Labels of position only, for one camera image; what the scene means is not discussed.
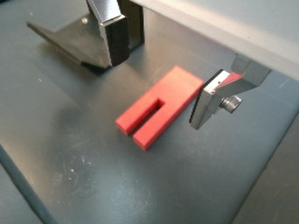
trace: red block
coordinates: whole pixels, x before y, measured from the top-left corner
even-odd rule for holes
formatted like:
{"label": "red block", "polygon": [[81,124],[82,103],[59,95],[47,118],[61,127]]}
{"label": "red block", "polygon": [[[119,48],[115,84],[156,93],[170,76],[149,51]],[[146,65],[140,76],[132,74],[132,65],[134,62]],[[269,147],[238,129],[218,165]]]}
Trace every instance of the red block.
{"label": "red block", "polygon": [[115,119],[115,126],[129,135],[154,112],[133,134],[134,142],[144,150],[182,112],[201,85],[201,79],[176,66]]}

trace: silver screw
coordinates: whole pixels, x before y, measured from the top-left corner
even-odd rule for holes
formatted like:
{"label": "silver screw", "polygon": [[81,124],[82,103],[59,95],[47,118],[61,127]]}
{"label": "silver screw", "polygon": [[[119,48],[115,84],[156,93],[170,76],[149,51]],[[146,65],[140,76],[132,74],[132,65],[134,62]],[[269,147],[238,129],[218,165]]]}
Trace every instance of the silver screw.
{"label": "silver screw", "polygon": [[89,22],[89,20],[83,17],[83,18],[81,19],[81,23],[85,25],[87,22]]}
{"label": "silver screw", "polygon": [[233,111],[237,109],[240,103],[241,99],[236,95],[232,95],[230,97],[221,100],[218,106],[232,114]]}

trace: dark work surface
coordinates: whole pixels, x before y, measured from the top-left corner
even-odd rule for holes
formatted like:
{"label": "dark work surface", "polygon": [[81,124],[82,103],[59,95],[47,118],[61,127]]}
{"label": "dark work surface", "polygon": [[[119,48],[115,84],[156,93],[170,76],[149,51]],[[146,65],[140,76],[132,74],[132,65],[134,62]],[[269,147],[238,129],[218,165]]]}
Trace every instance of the dark work surface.
{"label": "dark work surface", "polygon": [[189,105],[142,152],[118,115],[173,66],[206,80],[234,53],[146,10],[144,46],[91,72],[25,27],[57,30],[86,11],[79,0],[0,5],[3,149],[58,223],[229,223],[294,118],[299,84],[272,72],[198,131]]}
{"label": "dark work surface", "polygon": [[299,116],[240,208],[233,224],[299,222]]}
{"label": "dark work surface", "polygon": [[0,165],[0,223],[41,224]]}

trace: slot in red block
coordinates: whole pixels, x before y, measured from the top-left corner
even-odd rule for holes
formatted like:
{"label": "slot in red block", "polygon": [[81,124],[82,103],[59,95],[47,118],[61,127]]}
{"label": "slot in red block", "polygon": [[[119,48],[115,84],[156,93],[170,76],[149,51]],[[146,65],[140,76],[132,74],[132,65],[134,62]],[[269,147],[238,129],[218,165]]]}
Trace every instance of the slot in red block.
{"label": "slot in red block", "polygon": [[115,126],[129,135],[153,114],[133,134],[134,142],[144,150],[182,112],[201,85],[201,79],[176,66],[115,119]]}

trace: metal clamp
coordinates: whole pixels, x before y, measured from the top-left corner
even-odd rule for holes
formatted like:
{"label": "metal clamp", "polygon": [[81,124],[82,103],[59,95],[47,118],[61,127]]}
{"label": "metal clamp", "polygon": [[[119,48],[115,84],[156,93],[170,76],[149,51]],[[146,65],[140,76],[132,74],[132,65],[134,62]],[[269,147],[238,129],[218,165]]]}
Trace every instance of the metal clamp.
{"label": "metal clamp", "polygon": [[218,70],[200,89],[189,119],[196,130],[220,108],[233,113],[241,103],[236,94],[256,88],[270,72],[265,66],[240,54],[232,62],[230,70],[232,73]]}

